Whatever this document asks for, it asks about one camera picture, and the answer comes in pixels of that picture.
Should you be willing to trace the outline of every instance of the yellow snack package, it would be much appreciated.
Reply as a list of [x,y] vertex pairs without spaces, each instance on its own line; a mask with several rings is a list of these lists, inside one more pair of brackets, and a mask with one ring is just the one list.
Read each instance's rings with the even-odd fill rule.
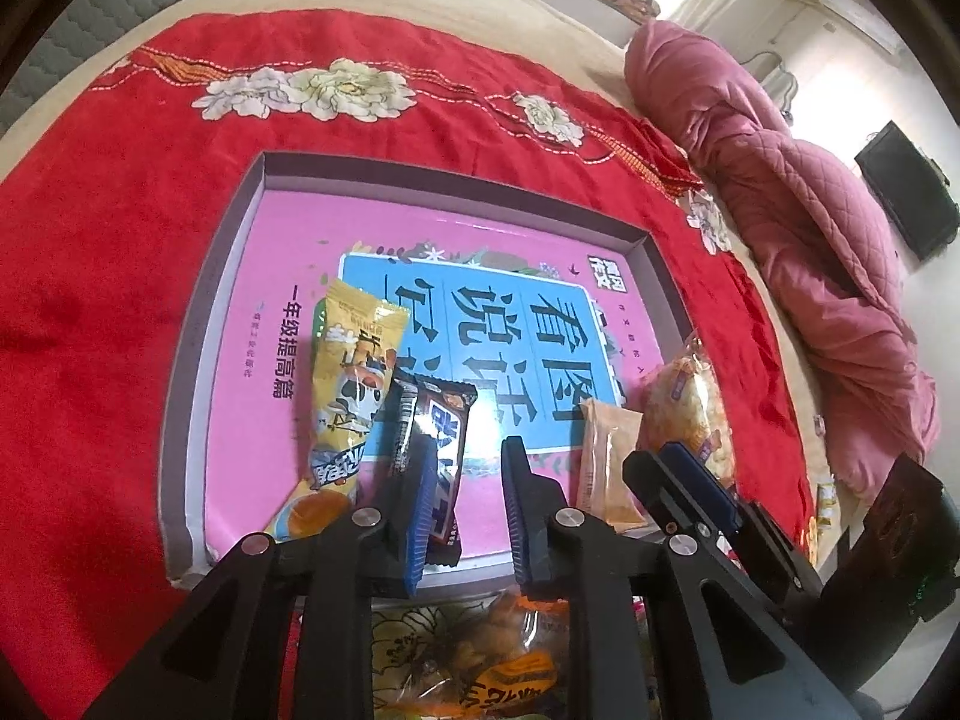
[[584,451],[580,456],[577,509],[613,525],[618,533],[649,524],[623,482],[623,461],[637,447],[643,415],[596,398],[581,401]]
[[683,354],[645,377],[640,410],[638,447],[656,452],[666,442],[683,442],[721,485],[733,485],[730,423],[713,365],[697,336],[688,339]]
[[409,317],[406,309],[340,279],[330,284],[325,309],[313,365],[308,478],[268,527],[280,541],[320,533],[356,500],[364,445],[390,389]]

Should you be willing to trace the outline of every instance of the pink quilt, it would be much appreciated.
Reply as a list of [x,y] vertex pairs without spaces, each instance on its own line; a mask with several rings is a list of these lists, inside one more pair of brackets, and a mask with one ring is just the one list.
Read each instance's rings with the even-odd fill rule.
[[874,499],[896,456],[923,461],[940,429],[882,209],[836,157],[794,140],[757,81],[702,35],[642,25],[626,76],[640,111],[716,184],[819,371],[834,473]]

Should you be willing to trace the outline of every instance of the white flower print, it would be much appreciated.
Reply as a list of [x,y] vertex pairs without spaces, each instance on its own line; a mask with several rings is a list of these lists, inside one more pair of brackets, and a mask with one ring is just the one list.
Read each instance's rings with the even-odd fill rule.
[[393,71],[381,71],[338,59],[328,70],[309,68],[291,73],[292,96],[301,110],[321,122],[329,122],[346,113],[360,122],[395,119],[400,111],[416,104],[407,79]]
[[514,95],[514,103],[523,108],[536,132],[550,135],[557,143],[570,143],[579,148],[584,141],[584,130],[579,124],[570,121],[570,114],[541,98],[540,95]]
[[443,256],[442,249],[438,250],[433,244],[429,244],[429,247],[430,248],[426,250],[426,254],[421,258],[422,260],[429,263],[438,263],[446,259],[446,257]]
[[710,254],[717,251],[730,251],[730,237],[723,215],[713,198],[705,191],[690,191],[686,197],[686,223],[700,230],[700,239]]
[[194,108],[203,108],[203,118],[222,119],[233,111],[238,116],[266,119],[272,110],[293,113],[301,109],[297,90],[287,85],[289,74],[272,68],[260,68],[252,76],[231,76],[211,81],[206,95],[194,100]]

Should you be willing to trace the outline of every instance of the clear plastic bag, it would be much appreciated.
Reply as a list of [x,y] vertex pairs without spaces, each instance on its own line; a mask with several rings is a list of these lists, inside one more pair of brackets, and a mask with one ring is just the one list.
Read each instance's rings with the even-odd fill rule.
[[377,720],[553,714],[563,705],[568,625],[565,602],[506,591],[484,616],[432,642]]
[[720,484],[733,486],[730,423],[713,365],[697,336],[688,339],[683,354],[644,377],[638,403],[643,422],[637,446],[656,451],[666,442],[683,442]]

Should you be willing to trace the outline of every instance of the cartoon character print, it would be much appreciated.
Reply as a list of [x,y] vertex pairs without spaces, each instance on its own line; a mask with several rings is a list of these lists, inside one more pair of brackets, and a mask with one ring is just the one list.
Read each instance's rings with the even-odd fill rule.
[[373,418],[383,403],[387,371],[397,360],[397,353],[387,349],[385,357],[376,356],[379,344],[369,338],[360,338],[352,355],[344,363],[334,398],[317,413],[317,432],[326,428],[347,430],[366,436],[373,426]]

